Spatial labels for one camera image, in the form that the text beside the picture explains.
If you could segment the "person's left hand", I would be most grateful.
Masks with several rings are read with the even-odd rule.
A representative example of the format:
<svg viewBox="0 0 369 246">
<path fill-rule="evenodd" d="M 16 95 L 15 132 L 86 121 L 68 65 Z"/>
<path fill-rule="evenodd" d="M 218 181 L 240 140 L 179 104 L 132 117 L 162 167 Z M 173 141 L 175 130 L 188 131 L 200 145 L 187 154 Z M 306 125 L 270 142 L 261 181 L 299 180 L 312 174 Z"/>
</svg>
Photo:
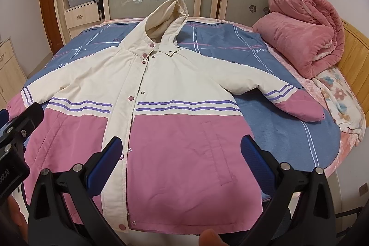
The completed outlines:
<svg viewBox="0 0 369 246">
<path fill-rule="evenodd" d="M 20 211 L 19 205 L 13 196 L 8 197 L 8 207 L 11 216 L 11 220 L 18 226 L 21 236 L 25 242 L 28 240 L 27 236 L 27 221 L 24 215 Z"/>
</svg>

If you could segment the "person's right hand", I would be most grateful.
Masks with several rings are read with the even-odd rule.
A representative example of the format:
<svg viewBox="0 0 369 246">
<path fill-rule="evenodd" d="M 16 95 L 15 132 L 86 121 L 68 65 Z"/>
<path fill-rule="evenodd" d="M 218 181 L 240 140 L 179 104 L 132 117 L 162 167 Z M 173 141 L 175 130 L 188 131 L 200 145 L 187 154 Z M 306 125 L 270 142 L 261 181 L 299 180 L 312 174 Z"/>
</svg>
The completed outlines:
<svg viewBox="0 0 369 246">
<path fill-rule="evenodd" d="M 228 246 L 221 237 L 212 229 L 207 229 L 199 236 L 199 246 Z"/>
</svg>

